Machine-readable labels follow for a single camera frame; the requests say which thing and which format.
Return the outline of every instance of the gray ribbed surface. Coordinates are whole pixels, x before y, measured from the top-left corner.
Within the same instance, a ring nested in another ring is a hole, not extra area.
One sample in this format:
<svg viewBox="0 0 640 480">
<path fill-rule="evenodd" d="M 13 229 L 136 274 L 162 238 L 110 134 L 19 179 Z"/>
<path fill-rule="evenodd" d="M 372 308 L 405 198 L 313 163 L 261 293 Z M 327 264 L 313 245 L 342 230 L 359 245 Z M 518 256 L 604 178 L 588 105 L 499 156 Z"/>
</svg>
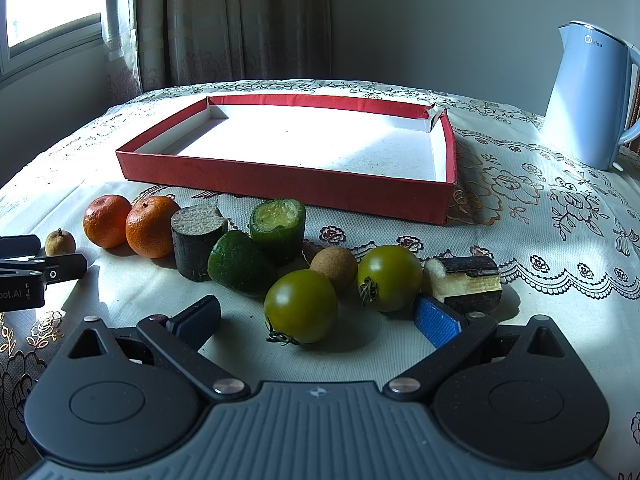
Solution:
<svg viewBox="0 0 640 480">
<path fill-rule="evenodd" d="M 315 388 L 326 394 L 314 396 Z M 110 480 L 606 480 L 581 463 L 554 473 L 510 472 L 465 454 L 420 404 L 373 383 L 265 383 L 258 396 L 221 404 L 184 447 Z M 104 480 L 43 464 L 33 480 Z"/>
</svg>

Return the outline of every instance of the window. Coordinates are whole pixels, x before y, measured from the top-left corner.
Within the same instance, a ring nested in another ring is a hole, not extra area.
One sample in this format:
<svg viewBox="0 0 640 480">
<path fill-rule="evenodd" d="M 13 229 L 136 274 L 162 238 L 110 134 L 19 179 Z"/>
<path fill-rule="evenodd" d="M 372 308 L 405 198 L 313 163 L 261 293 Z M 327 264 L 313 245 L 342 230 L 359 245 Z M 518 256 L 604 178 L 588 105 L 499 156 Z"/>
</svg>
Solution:
<svg viewBox="0 0 640 480">
<path fill-rule="evenodd" d="M 101 37 L 103 0 L 0 0 L 0 80 Z"/>
</svg>

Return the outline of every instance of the open shallow box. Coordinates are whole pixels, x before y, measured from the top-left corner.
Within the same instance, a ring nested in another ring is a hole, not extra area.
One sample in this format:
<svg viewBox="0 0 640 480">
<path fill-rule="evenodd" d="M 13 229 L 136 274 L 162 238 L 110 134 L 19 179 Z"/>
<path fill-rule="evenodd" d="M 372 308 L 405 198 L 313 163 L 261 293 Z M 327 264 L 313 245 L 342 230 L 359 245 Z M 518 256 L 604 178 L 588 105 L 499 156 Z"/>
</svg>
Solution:
<svg viewBox="0 0 640 480">
<path fill-rule="evenodd" d="M 434 224 L 456 178 L 445 110 L 341 96 L 211 96 L 116 155 L 129 180 Z"/>
</svg>

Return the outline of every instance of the orange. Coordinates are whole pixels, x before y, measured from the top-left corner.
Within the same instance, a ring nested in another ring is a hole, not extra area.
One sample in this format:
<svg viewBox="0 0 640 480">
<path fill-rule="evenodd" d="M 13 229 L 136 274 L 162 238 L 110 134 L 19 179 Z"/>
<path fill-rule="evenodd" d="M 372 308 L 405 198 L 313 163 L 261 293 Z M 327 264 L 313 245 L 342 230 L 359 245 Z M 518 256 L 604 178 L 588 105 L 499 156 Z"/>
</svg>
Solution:
<svg viewBox="0 0 640 480">
<path fill-rule="evenodd" d="M 174 250 L 171 217 L 180 209 L 167 196 L 151 196 L 138 202 L 127 216 L 127 242 L 140 256 L 162 258 Z"/>
<path fill-rule="evenodd" d="M 119 246 L 127 240 L 125 224 L 131 211 L 129 200 L 120 195 L 104 195 L 91 202 L 84 211 L 84 234 L 94 244 L 105 249 Z"/>
</svg>

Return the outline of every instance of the white tablecloth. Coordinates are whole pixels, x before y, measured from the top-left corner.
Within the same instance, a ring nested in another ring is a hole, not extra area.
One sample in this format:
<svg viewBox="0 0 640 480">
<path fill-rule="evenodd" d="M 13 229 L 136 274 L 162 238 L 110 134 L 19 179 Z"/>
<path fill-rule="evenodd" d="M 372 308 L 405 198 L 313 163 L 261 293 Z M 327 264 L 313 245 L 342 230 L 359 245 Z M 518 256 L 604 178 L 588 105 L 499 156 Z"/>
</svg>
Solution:
<svg viewBox="0 0 640 480">
<path fill-rule="evenodd" d="M 410 320 L 363 312 L 354 294 L 341 301 L 340 321 L 327 340 L 311 349 L 268 344 L 259 301 L 212 282 L 189 282 L 170 258 L 154 262 L 122 249 L 100 250 L 86 239 L 84 208 L 107 193 L 130 200 L 169 194 L 180 206 L 215 202 L 232 226 L 246 230 L 258 199 L 127 182 L 114 154 L 208 92 L 314 92 L 447 107 L 458 147 L 449 225 L 310 207 L 306 238 L 316 246 L 343 246 L 358 257 L 378 245 L 401 244 L 420 259 L 494 258 L 505 289 L 498 320 L 526 324 L 533 314 L 553 317 L 609 401 L 609 430 L 596 462 L 612 478 L 640 474 L 639 157 L 623 150 L 624 171 L 592 170 L 544 146 L 541 116 L 509 105 L 369 82 L 296 80 L 145 94 L 61 140 L 0 190 L 0 234 L 35 233 L 44 240 L 62 227 L 75 235 L 90 264 L 77 283 L 50 287 L 45 308 L 0 315 L 0 440 L 4 431 L 9 443 L 0 450 L 0 475 L 15 477 L 35 460 L 21 421 L 24 397 L 63 335 L 86 314 L 101 316 L 109 326 L 131 326 L 215 294 L 223 323 L 202 352 L 251 386 L 260 378 L 382 384 L 433 350 Z"/>
</svg>

